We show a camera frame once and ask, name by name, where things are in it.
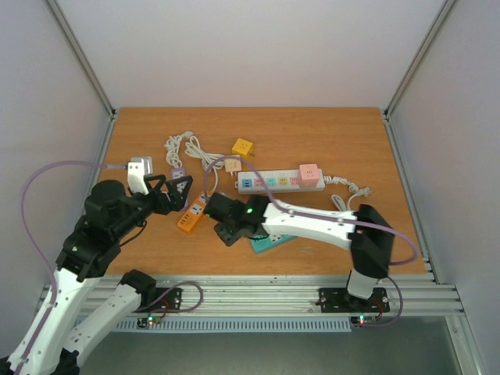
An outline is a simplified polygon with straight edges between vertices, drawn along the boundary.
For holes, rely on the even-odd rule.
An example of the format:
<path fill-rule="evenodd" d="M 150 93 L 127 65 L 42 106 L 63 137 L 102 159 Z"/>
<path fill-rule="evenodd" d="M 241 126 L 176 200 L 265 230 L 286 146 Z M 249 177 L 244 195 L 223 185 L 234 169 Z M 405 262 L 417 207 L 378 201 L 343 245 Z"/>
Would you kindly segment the purple power strip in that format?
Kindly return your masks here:
<path fill-rule="evenodd" d="M 170 177 L 172 180 L 176 180 L 186 176 L 186 171 L 183 167 L 172 168 L 170 171 Z M 184 180 L 183 182 L 176 185 L 176 189 L 180 195 L 182 195 L 187 189 L 188 182 Z M 188 207 L 188 198 L 184 201 L 184 205 L 181 208 L 181 212 L 184 212 Z"/>

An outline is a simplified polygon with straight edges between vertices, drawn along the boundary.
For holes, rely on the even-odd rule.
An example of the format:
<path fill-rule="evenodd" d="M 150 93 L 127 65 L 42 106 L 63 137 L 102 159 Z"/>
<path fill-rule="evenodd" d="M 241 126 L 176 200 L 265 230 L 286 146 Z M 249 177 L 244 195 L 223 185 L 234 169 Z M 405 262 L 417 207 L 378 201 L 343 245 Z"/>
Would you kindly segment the aluminium rail frame front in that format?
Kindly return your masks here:
<path fill-rule="evenodd" d="M 160 287 L 193 280 L 203 290 L 202 304 L 192 316 L 318 316 L 319 289 L 344 287 L 345 275 L 333 276 L 155 276 Z M 389 316 L 399 308 L 399 287 L 403 297 L 402 315 L 463 316 L 463 304 L 456 286 L 439 284 L 432 273 L 403 274 L 377 285 L 387 291 Z"/>

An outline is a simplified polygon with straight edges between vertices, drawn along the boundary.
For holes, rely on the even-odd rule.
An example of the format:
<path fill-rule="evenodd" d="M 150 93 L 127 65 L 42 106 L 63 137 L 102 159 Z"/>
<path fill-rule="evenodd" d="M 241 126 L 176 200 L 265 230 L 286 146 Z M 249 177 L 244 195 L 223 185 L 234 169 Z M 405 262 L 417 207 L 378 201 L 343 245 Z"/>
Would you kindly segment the teal power strip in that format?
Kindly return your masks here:
<path fill-rule="evenodd" d="M 262 254 L 294 239 L 295 236 L 287 234 L 271 234 L 267 237 L 259 236 L 257 238 L 252 238 L 249 241 L 253 252 L 255 254 Z"/>

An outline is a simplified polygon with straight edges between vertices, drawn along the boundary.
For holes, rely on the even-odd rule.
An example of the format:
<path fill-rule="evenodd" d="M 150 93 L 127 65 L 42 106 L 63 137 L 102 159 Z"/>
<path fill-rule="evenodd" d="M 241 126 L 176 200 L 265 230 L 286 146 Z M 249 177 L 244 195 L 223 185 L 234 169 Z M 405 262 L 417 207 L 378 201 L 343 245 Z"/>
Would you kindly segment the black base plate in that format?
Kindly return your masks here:
<path fill-rule="evenodd" d="M 163 312 L 166 308 L 169 310 L 179 309 L 181 306 L 182 293 L 181 287 L 176 287 L 172 291 L 166 293 L 166 288 L 157 288 L 155 297 L 153 298 L 153 304 L 149 307 L 140 307 L 135 310 L 136 313 L 157 313 Z"/>
<path fill-rule="evenodd" d="M 317 305 L 322 313 L 389 313 L 387 291 L 375 287 L 368 299 L 354 297 L 346 287 L 324 287 L 318 290 Z"/>

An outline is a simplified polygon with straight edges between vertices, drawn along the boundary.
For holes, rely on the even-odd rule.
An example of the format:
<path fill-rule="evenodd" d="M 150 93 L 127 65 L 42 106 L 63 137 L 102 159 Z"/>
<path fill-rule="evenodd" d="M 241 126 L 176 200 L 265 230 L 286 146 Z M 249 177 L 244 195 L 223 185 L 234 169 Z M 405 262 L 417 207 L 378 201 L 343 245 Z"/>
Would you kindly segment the pink cube socket adapter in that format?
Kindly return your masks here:
<path fill-rule="evenodd" d="M 315 188 L 320 181 L 320 169 L 315 163 L 302 164 L 298 168 L 298 186 L 300 188 Z"/>

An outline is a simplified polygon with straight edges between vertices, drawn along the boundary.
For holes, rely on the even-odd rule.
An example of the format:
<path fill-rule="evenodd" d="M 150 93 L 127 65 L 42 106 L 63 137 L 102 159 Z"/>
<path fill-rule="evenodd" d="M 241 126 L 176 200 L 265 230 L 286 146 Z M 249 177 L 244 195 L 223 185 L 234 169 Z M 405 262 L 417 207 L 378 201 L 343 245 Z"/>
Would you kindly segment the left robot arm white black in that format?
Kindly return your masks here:
<path fill-rule="evenodd" d="M 88 295 L 129 241 L 127 235 L 144 228 L 152 214 L 180 211 L 192 182 L 190 176 L 167 180 L 148 175 L 137 187 L 104 180 L 91 189 L 84 215 L 63 243 L 43 305 L 16 350 L 1 360 L 3 374 L 78 374 L 118 322 L 162 300 L 153 277 L 131 270 L 87 319 L 74 323 Z"/>

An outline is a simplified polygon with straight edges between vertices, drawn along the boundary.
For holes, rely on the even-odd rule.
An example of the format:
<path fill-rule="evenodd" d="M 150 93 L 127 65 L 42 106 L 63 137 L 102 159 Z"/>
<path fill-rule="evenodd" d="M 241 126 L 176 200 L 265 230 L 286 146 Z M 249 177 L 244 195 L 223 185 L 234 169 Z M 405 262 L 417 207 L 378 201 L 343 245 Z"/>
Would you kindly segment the orange power strip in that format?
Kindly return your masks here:
<path fill-rule="evenodd" d="M 177 222 L 177 227 L 184 233 L 190 234 L 203 217 L 203 212 L 209 196 L 201 193 L 187 208 L 184 215 Z"/>

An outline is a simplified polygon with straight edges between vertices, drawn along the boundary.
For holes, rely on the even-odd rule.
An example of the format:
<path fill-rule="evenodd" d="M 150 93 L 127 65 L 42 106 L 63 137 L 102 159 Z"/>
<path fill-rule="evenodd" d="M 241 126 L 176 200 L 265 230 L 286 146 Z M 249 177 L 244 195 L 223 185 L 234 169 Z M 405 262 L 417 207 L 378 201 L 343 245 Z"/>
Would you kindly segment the aluminium corner post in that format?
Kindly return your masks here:
<path fill-rule="evenodd" d="M 71 27 L 65 13 L 63 12 L 61 5 L 56 0 L 45 0 L 45 4 L 47 5 L 49 12 L 54 17 L 55 23 L 58 25 L 58 28 L 60 29 L 63 37 L 68 43 L 71 52 L 74 54 L 78 64 L 83 70 L 93 90 L 95 91 L 95 94 L 98 96 L 98 99 L 101 102 L 103 108 L 109 115 L 109 118 L 113 119 L 116 114 L 116 110 L 113 108 L 108 95 L 105 93 L 105 90 L 101 85 L 97 74 L 92 68 L 91 63 L 87 58 L 80 42 L 78 41 L 77 36 L 74 33 L 73 28 Z"/>
<path fill-rule="evenodd" d="M 434 42 L 437 40 L 442 29 L 445 27 L 452 11 L 459 2 L 457 0 L 445 0 L 441 3 L 436 16 L 432 20 L 423 40 L 416 50 L 408 68 L 406 69 L 401 81 L 399 82 L 395 93 L 392 95 L 386 109 L 383 111 L 384 118 L 390 120 L 394 114 L 399 102 L 402 100 L 405 92 L 409 89 L 410 84 L 417 75 L 425 58 L 429 54 Z"/>

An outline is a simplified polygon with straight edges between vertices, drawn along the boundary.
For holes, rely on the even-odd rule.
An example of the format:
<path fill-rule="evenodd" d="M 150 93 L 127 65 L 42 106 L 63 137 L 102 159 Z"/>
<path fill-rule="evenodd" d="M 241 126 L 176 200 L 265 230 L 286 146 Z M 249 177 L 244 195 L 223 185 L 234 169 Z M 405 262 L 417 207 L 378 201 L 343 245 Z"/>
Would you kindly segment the left aluminium corner post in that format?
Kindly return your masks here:
<path fill-rule="evenodd" d="M 78 64 L 83 70 L 93 90 L 95 91 L 95 94 L 98 96 L 98 99 L 101 102 L 103 108 L 109 115 L 109 118 L 113 119 L 116 114 L 116 110 L 113 108 L 108 95 L 105 93 L 105 90 L 101 85 L 97 74 L 92 68 L 91 63 L 87 58 L 80 42 L 78 41 L 77 36 L 74 33 L 73 28 L 71 27 L 65 13 L 63 12 L 61 5 L 56 0 L 45 0 L 45 4 L 47 5 L 49 12 L 54 17 L 55 23 L 58 25 L 58 28 L 60 29 L 63 37 L 68 43 L 71 52 L 74 54 Z"/>

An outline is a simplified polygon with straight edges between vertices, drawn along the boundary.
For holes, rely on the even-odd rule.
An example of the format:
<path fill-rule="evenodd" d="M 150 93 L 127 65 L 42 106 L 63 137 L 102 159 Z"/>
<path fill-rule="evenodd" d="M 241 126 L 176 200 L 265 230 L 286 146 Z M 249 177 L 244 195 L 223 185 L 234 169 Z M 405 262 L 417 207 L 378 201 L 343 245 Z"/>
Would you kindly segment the right aluminium corner post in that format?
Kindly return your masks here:
<path fill-rule="evenodd" d="M 445 0 L 441 3 L 436 16 L 432 20 L 423 40 L 416 50 L 408 68 L 406 69 L 401 81 L 399 82 L 395 93 L 392 95 L 386 109 L 383 111 L 384 118 L 390 120 L 394 114 L 399 102 L 402 100 L 405 92 L 409 89 L 410 84 L 417 75 L 425 58 L 429 54 L 434 42 L 437 40 L 442 29 L 445 27 L 452 11 L 459 2 L 457 0 Z"/>

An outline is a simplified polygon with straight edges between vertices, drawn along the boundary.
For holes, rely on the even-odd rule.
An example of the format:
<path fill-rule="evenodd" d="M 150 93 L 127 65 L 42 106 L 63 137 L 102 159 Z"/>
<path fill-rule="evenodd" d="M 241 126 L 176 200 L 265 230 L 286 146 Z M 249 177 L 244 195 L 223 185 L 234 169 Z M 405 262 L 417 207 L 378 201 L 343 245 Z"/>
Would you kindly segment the long white power strip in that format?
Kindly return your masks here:
<path fill-rule="evenodd" d="M 322 191 L 325 188 L 322 171 L 315 187 L 304 187 L 299 184 L 299 170 L 267 170 L 259 171 L 260 177 L 252 171 L 237 173 L 235 187 L 240 195 L 263 194 L 268 188 L 273 193 L 292 193 Z"/>

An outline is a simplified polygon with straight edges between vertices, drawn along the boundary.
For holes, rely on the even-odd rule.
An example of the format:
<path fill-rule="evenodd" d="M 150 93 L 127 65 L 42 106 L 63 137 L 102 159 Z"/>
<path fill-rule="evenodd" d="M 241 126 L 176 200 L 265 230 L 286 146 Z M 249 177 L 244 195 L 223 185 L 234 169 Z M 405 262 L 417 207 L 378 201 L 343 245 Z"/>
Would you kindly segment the beige cube socket adapter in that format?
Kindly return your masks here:
<path fill-rule="evenodd" d="M 242 171 L 241 158 L 237 155 L 225 158 L 223 161 L 224 169 L 231 177 L 235 177 Z"/>

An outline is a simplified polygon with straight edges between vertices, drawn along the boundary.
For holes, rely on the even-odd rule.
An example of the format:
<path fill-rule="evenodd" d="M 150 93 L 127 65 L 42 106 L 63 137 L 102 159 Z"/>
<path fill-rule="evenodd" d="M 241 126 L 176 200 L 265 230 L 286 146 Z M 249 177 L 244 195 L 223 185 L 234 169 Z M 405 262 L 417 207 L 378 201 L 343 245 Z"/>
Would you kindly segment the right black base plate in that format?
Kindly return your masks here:
<path fill-rule="evenodd" d="M 368 299 L 354 297 L 346 287 L 324 287 L 318 290 L 317 305 L 322 313 L 389 313 L 387 291 L 375 287 Z"/>

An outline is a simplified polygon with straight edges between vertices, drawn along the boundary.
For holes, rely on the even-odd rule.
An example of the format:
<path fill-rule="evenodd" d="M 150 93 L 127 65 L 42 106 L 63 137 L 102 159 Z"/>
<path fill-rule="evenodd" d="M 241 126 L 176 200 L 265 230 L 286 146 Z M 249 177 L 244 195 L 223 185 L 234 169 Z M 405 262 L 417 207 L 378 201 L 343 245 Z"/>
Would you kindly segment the small circuit board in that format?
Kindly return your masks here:
<path fill-rule="evenodd" d="M 351 317 L 351 323 L 354 326 L 363 326 L 363 325 L 370 325 L 370 324 L 375 324 L 378 321 L 378 318 L 376 316 L 365 316 L 365 315 L 360 315 L 360 316 L 352 316 Z"/>
<path fill-rule="evenodd" d="M 162 322 L 162 318 L 158 316 L 148 316 L 144 318 L 138 318 L 136 321 L 137 329 L 152 329 L 153 327 L 159 325 Z"/>

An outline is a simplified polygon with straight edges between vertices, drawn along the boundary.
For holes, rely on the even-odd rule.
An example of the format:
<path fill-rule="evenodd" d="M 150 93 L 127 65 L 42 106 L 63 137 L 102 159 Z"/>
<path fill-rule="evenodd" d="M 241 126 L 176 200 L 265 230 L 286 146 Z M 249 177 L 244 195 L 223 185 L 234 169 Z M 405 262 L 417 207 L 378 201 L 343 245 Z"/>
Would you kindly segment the left small circuit board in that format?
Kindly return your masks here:
<path fill-rule="evenodd" d="M 153 327 L 159 325 L 162 322 L 162 318 L 158 316 L 148 316 L 144 318 L 138 318 L 136 321 L 137 329 L 152 329 Z"/>

